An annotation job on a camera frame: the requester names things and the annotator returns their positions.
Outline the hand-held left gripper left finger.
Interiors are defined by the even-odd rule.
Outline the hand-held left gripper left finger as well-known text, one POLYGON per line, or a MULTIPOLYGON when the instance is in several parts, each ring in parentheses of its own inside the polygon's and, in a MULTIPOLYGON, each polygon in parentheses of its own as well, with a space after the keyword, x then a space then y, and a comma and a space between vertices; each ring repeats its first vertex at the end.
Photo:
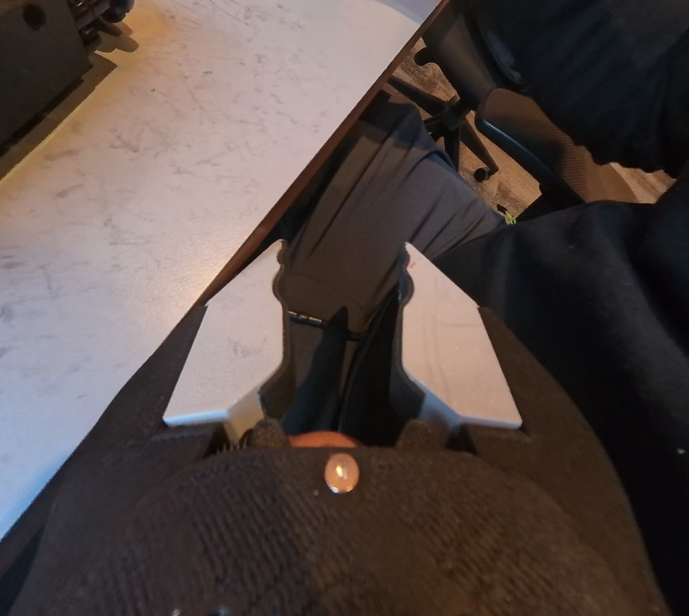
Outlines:
POLYGON ((284 246, 274 242, 203 307, 163 414, 168 427, 221 424, 238 441, 264 417, 286 412, 296 386, 287 311, 276 292, 284 246))

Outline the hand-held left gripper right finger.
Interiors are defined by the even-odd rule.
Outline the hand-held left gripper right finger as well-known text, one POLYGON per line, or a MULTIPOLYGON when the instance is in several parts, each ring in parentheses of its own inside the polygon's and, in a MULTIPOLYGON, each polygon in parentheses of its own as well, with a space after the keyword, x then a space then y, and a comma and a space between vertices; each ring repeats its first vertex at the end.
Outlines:
POLYGON ((522 418, 478 305, 411 243, 400 255, 394 409, 451 434, 522 418))

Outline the person's right forearm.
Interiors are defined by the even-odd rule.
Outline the person's right forearm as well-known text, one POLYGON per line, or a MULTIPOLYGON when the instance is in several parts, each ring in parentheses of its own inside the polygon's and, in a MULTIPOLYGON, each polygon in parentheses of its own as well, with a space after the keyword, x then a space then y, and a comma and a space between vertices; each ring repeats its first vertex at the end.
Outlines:
POLYGON ((688 0, 473 0, 530 95, 599 164, 688 177, 688 0))

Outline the person's grey trouser leg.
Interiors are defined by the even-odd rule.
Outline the person's grey trouser leg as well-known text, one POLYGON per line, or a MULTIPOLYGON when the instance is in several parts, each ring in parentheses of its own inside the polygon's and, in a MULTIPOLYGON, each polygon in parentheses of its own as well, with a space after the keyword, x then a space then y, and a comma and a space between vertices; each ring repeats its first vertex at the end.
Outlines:
POLYGON ((413 104, 383 100, 290 243, 280 295, 291 312, 366 328, 398 282, 405 244, 426 258, 505 227, 436 145, 413 104))

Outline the black mesh office chair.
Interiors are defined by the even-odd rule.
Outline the black mesh office chair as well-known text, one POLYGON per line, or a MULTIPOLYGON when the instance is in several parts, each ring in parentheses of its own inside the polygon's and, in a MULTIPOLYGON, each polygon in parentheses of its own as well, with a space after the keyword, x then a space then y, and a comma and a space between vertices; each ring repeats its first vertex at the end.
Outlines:
POLYGON ((500 170, 481 137, 536 181, 539 197, 518 219, 596 200, 650 204, 671 184, 660 173, 595 164, 528 95, 521 76, 509 67, 507 51, 480 24, 471 0, 446 0, 422 40, 425 46, 415 64, 437 66, 452 97, 444 101, 397 77, 390 78, 390 85, 428 115, 426 130, 443 142, 455 167, 462 146, 478 158, 482 165, 473 174, 476 182, 500 170))

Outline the yellow black toy brick vehicle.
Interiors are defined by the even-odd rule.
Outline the yellow black toy brick vehicle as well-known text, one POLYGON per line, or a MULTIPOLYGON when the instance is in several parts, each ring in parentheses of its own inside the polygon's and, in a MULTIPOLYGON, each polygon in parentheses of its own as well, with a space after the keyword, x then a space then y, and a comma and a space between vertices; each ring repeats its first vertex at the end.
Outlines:
POLYGON ((73 90, 134 1, 1 0, 1 148, 73 90))

